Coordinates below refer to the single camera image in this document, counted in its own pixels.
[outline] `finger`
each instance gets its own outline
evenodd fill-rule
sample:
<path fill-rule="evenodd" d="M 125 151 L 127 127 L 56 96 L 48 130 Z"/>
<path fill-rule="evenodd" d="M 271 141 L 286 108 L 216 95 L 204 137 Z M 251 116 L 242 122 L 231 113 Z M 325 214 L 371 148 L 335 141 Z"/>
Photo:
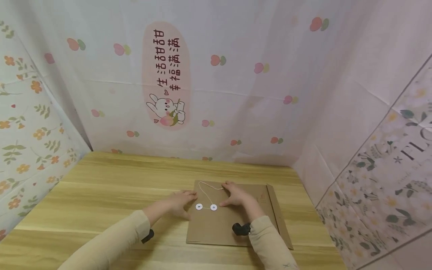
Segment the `finger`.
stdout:
<path fill-rule="evenodd" d="M 222 186 L 223 186 L 225 189 L 231 191 L 231 190 L 230 190 L 230 189 L 231 189 L 231 186 L 230 186 L 229 184 L 222 183 Z"/>
<path fill-rule="evenodd" d="M 231 199 L 231 198 L 228 198 L 228 199 L 226 199 L 225 201 L 219 203 L 219 206 L 220 206 L 220 207 L 225 207 L 225 206 L 230 205 L 230 204 L 231 204 L 231 200 L 230 200 L 230 199 Z"/>
<path fill-rule="evenodd" d="M 186 194 L 186 195 L 195 195 L 195 194 L 197 194 L 197 192 L 196 191 L 184 191 L 183 192 L 184 194 Z"/>
<path fill-rule="evenodd" d="M 198 199 L 198 195 L 194 195 L 194 194 L 189 194 L 188 196 L 187 196 L 187 202 L 190 202 L 190 201 L 192 201 L 192 200 L 196 200 L 196 199 Z"/>
<path fill-rule="evenodd" d="M 187 219 L 187 220 L 190 220 L 190 219 L 191 219 L 191 214 L 189 214 L 189 213 L 186 212 L 186 211 L 183 211 L 183 212 L 180 214 L 180 217 L 181 217 L 181 218 L 184 218 L 184 219 Z"/>

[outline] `orange flower print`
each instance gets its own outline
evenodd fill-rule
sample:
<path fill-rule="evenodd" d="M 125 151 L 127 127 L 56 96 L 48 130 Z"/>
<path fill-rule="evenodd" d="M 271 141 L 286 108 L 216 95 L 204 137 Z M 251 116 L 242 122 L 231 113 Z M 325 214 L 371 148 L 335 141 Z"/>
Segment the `orange flower print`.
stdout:
<path fill-rule="evenodd" d="M 6 65 L 15 66 L 15 62 L 13 60 L 13 57 L 5 56 L 4 60 L 5 60 L 4 62 L 6 63 Z"/>
<path fill-rule="evenodd" d="M 58 158 L 59 158 L 59 156 L 53 156 L 53 157 L 51 158 L 51 164 L 55 164 L 55 163 L 57 163 L 57 162 L 58 162 Z"/>
<path fill-rule="evenodd" d="M 2 241 L 6 237 L 6 230 L 0 231 L 0 241 Z"/>
<path fill-rule="evenodd" d="M 0 194 L 3 193 L 3 191 L 5 191 L 6 189 L 8 189 L 10 187 L 10 184 L 6 181 L 1 181 L 0 182 Z"/>
<path fill-rule="evenodd" d="M 18 199 L 18 198 L 13 199 L 13 201 L 11 201 L 11 202 L 8 203 L 9 204 L 9 209 L 17 208 L 19 206 L 20 202 L 21 202 L 21 200 Z"/>
<path fill-rule="evenodd" d="M 0 129 L 4 129 L 4 128 L 10 128 L 9 121 L 0 121 Z"/>
<path fill-rule="evenodd" d="M 17 171 L 19 174 L 22 174 L 23 172 L 28 171 L 29 168 L 30 168 L 30 165 L 21 164 L 18 168 L 16 168 L 16 171 Z"/>
<path fill-rule="evenodd" d="M 45 136 L 45 132 L 42 129 L 38 129 L 35 133 L 33 133 L 33 137 L 37 138 L 38 141 L 42 140 L 43 136 Z"/>
<path fill-rule="evenodd" d="M 32 81 L 31 88 L 35 91 L 36 94 L 39 94 L 40 92 L 42 92 L 42 87 L 41 87 L 40 82 Z"/>
<path fill-rule="evenodd" d="M 55 181 L 55 176 L 48 177 L 47 183 L 53 183 Z"/>
<path fill-rule="evenodd" d="M 65 168 L 67 168 L 70 165 L 70 160 L 63 162 L 63 165 Z"/>

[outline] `beige sleeve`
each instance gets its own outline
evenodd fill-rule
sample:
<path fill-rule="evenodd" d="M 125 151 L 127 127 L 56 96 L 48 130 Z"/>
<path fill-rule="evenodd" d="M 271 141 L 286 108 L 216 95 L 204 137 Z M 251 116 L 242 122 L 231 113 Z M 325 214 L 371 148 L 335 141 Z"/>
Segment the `beige sleeve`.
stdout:
<path fill-rule="evenodd" d="M 149 219 L 142 210 L 137 210 L 83 245 L 59 269 L 108 269 L 123 252 L 145 238 L 149 232 Z"/>
<path fill-rule="evenodd" d="M 249 239 L 266 270 L 298 269 L 294 257 L 268 216 L 252 221 Z"/>

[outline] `child's hand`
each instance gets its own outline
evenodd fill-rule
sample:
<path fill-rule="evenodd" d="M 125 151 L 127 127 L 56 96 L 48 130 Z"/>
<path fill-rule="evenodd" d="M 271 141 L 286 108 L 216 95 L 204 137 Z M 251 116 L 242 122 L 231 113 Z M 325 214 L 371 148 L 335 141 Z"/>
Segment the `child's hand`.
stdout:
<path fill-rule="evenodd" d="M 253 200 L 253 197 L 241 189 L 236 183 L 227 181 L 222 183 L 222 186 L 230 192 L 230 196 L 225 201 L 221 202 L 219 206 L 224 207 L 228 205 L 243 205 Z"/>
<path fill-rule="evenodd" d="M 191 216 L 184 210 L 184 206 L 197 198 L 198 196 L 196 191 L 178 191 L 171 194 L 164 201 L 169 205 L 170 212 L 174 216 L 179 216 L 189 220 L 191 219 Z"/>

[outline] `floral wallpaper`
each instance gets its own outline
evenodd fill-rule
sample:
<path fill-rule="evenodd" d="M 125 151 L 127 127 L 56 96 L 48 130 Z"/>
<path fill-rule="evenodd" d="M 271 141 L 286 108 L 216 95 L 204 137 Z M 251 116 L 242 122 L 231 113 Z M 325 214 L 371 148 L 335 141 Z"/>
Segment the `floral wallpaper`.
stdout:
<path fill-rule="evenodd" d="M 432 228 L 431 143 L 428 62 L 316 207 L 348 267 Z"/>
<path fill-rule="evenodd" d="M 2 20 L 0 29 L 1 241 L 79 155 L 15 31 Z"/>

